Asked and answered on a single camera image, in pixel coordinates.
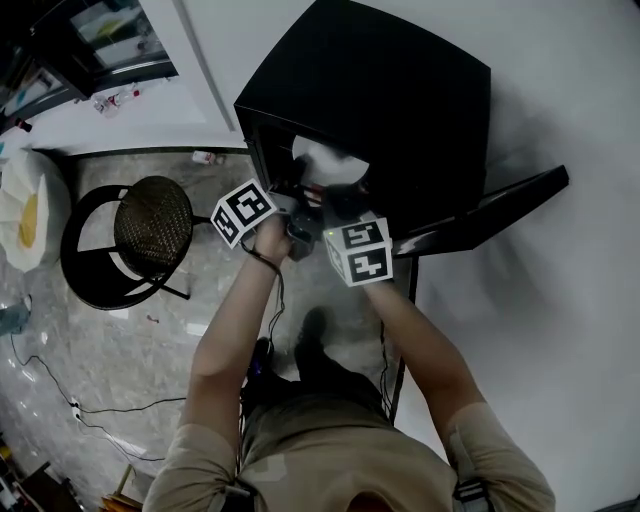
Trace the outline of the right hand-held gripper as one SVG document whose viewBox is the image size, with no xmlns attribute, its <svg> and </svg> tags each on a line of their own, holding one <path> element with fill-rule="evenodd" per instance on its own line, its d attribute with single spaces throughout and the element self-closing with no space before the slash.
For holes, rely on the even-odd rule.
<svg viewBox="0 0 640 512">
<path fill-rule="evenodd" d="M 366 177 L 350 185 L 332 185 L 322 196 L 323 241 L 331 265 L 348 287 L 393 277 L 392 239 L 387 219 L 369 204 Z"/>
</svg>

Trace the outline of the person's left hand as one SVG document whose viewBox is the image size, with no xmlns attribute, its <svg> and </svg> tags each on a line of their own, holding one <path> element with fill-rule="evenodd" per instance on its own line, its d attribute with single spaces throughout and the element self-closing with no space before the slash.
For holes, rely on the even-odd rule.
<svg viewBox="0 0 640 512">
<path fill-rule="evenodd" d="M 273 264 L 282 264 L 291 250 L 291 241 L 281 215 L 271 215 L 257 225 L 253 249 Z"/>
</svg>

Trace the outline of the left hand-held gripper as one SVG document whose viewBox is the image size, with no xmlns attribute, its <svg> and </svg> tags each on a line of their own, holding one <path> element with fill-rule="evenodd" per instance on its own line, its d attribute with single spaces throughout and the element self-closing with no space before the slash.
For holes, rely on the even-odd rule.
<svg viewBox="0 0 640 512">
<path fill-rule="evenodd" d="M 293 183 L 302 185 L 311 166 L 308 155 L 293 160 Z M 301 261 L 310 256 L 319 236 L 320 220 L 303 201 L 274 191 L 266 191 L 251 178 L 218 200 L 211 223 L 226 245 L 233 249 L 249 238 L 265 219 L 279 215 L 291 240 L 289 258 Z"/>
</svg>

